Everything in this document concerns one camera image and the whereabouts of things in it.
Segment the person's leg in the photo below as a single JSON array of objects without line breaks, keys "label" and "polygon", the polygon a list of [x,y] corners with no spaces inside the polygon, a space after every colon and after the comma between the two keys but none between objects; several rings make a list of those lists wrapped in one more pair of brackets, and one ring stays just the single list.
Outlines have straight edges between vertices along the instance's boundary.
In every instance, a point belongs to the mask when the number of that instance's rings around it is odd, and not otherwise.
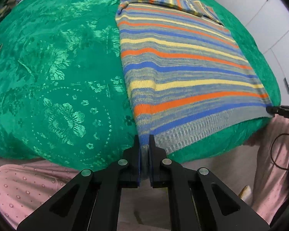
[{"label": "person's leg", "polygon": [[[270,157],[271,145],[281,133],[289,134],[289,119],[277,115],[265,128],[257,155],[252,208],[268,224],[288,195],[287,171],[276,167]],[[272,154],[279,166],[288,168],[289,136],[281,136],[276,140]]]},{"label": "person's leg", "polygon": [[16,229],[78,172],[48,161],[1,166],[0,212]]}]

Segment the striped sweater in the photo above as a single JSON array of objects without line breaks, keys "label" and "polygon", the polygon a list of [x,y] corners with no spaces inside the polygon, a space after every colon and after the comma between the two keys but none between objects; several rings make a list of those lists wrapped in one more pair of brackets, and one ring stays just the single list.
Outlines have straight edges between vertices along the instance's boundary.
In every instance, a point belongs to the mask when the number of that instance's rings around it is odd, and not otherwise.
[{"label": "striped sweater", "polygon": [[212,8],[199,0],[121,0],[121,59],[143,152],[172,153],[242,121],[270,98]]}]

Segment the triangular cutout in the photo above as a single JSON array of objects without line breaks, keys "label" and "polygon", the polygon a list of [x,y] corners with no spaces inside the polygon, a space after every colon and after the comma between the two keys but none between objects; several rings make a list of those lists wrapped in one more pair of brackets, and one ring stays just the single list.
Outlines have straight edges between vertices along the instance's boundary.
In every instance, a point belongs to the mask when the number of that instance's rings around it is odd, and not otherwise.
[{"label": "triangular cutout", "polygon": [[63,195],[58,201],[56,201],[50,208],[50,211],[59,215],[60,217],[66,217],[73,205],[74,198],[78,192],[79,184],[73,186],[65,195]]},{"label": "triangular cutout", "polygon": [[240,210],[240,206],[227,195],[217,184],[212,184],[212,190],[224,216]]}]

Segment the polka dot pants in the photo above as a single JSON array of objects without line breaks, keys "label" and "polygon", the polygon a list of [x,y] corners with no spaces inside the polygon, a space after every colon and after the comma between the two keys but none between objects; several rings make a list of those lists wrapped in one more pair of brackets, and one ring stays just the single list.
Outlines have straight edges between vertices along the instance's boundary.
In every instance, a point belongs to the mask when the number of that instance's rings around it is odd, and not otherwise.
[{"label": "polka dot pants", "polygon": [[79,171],[49,161],[0,167],[0,212],[16,229]]}]

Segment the bed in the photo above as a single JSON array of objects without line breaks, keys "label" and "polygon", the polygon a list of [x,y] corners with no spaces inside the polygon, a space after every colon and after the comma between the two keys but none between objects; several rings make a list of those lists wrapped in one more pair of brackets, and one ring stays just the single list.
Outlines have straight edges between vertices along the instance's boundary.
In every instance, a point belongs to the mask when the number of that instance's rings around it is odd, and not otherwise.
[{"label": "bed", "polygon": [[[281,96],[255,41],[214,0],[273,105]],[[0,24],[0,157],[43,157],[99,170],[119,159],[137,134],[120,60],[114,15],[119,0],[23,0]],[[178,162],[241,145],[269,118],[228,127],[168,154]]]}]

